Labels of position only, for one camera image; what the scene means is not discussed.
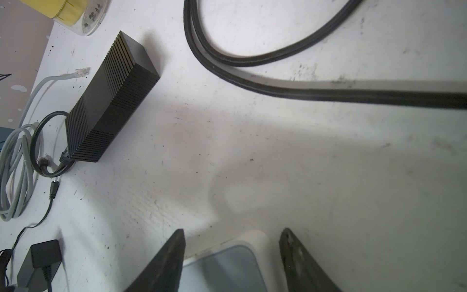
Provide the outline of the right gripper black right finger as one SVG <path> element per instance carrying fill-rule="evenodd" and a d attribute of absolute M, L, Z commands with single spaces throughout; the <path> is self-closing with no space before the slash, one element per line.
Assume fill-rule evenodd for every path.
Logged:
<path fill-rule="evenodd" d="M 279 247 L 289 292 L 342 292 L 289 228 Z"/>

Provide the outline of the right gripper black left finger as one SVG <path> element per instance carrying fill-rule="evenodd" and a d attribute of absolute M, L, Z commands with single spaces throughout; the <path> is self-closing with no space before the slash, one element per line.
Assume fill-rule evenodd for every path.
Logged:
<path fill-rule="evenodd" d="M 125 291 L 177 292 L 185 250 L 184 230 L 177 229 Z"/>

